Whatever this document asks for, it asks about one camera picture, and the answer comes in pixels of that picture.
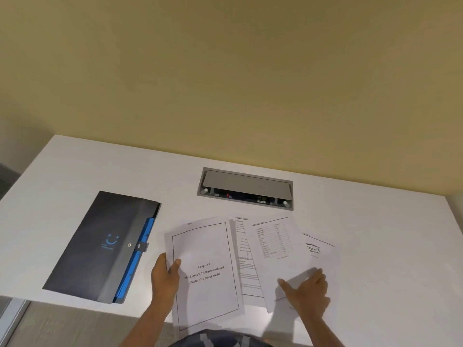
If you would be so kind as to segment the person's left hand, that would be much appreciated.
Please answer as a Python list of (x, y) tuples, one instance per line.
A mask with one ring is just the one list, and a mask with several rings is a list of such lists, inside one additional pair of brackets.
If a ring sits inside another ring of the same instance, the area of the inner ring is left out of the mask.
[(179, 286), (172, 286), (169, 281), (167, 255), (161, 253), (151, 271), (152, 299), (151, 304), (156, 307), (173, 307)]

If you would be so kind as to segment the person's right hand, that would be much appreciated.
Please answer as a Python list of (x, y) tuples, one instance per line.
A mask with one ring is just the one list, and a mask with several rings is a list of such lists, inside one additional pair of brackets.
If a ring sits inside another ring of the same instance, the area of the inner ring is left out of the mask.
[(315, 311), (321, 317), (330, 304), (327, 297), (328, 283), (321, 268), (315, 269), (312, 275), (298, 286), (296, 297), (286, 297), (300, 316), (304, 312)]

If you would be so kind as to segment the person's right forearm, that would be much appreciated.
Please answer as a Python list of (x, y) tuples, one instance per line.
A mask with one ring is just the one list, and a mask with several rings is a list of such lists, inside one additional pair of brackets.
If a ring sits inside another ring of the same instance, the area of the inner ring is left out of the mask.
[(313, 347), (345, 347), (317, 312), (304, 312), (300, 315), (300, 318)]

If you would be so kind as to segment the person's dark patterned shirt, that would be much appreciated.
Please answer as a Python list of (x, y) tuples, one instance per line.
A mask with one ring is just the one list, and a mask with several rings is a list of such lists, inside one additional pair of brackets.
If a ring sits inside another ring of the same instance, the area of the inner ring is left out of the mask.
[(169, 347), (273, 347), (271, 344), (250, 334), (229, 330), (202, 331), (188, 335)]

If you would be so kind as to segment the printed text page paper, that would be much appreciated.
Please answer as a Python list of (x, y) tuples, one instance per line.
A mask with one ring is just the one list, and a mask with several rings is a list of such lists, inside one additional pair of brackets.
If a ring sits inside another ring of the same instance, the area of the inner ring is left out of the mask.
[(243, 215), (232, 215), (231, 220), (236, 238), (235, 253), (244, 303), (264, 308), (265, 301), (245, 232), (245, 223), (249, 221), (249, 218)]

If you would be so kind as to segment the paper with printed table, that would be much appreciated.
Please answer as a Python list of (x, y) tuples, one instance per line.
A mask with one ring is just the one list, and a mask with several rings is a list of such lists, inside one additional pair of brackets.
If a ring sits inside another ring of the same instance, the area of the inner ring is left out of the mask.
[(267, 312), (290, 310), (278, 280), (297, 288), (317, 269), (297, 222), (280, 212), (252, 216), (244, 227)]

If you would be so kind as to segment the dark grey expanding file folder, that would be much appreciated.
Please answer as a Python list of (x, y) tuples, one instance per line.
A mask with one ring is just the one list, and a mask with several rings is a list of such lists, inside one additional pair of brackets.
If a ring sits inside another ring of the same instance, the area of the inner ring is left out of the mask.
[(161, 203), (99, 191), (43, 289), (124, 303)]

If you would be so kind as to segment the person's left forearm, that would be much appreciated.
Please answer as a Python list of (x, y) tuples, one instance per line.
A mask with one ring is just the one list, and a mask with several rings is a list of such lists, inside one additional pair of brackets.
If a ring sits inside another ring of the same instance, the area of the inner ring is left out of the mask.
[(118, 347), (155, 347), (170, 311), (150, 305)]

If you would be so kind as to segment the paper with small logo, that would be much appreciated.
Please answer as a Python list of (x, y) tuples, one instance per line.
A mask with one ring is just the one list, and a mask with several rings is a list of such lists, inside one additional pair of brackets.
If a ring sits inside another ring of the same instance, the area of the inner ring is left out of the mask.
[(339, 299), (339, 247), (333, 240), (322, 238), (321, 235), (300, 233), (297, 239), (303, 250), (297, 261), (296, 276), (290, 278), (288, 282), (293, 288), (297, 288), (304, 280), (309, 279), (317, 269), (322, 269), (328, 284), (326, 297), (330, 299), (323, 318), (326, 321), (330, 320), (336, 313)]

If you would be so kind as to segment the bordered title page paper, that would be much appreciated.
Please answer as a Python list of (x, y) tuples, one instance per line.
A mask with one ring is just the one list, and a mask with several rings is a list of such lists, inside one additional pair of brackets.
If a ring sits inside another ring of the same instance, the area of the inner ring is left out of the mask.
[(177, 259), (179, 288), (173, 304), (175, 336), (181, 339), (245, 314), (231, 222), (194, 221), (164, 234), (167, 267)]

